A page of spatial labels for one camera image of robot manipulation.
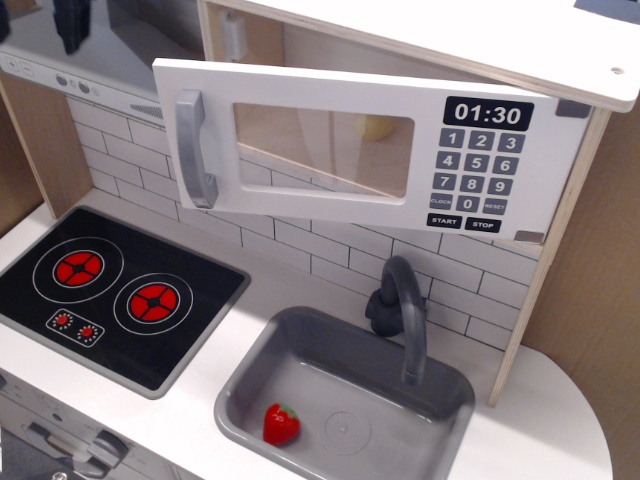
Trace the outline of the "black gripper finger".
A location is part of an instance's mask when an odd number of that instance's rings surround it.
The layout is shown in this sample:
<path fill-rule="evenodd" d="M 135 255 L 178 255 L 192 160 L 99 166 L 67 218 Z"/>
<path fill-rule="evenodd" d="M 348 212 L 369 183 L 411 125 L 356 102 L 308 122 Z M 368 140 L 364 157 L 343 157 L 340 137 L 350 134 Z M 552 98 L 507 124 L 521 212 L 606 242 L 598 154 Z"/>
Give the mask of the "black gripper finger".
<path fill-rule="evenodd" d="M 53 19 L 64 51 L 72 55 L 90 35 L 90 0 L 54 0 Z"/>
<path fill-rule="evenodd" d="M 0 0 L 0 42 L 3 43 L 10 34 L 10 14 L 4 0 Z"/>

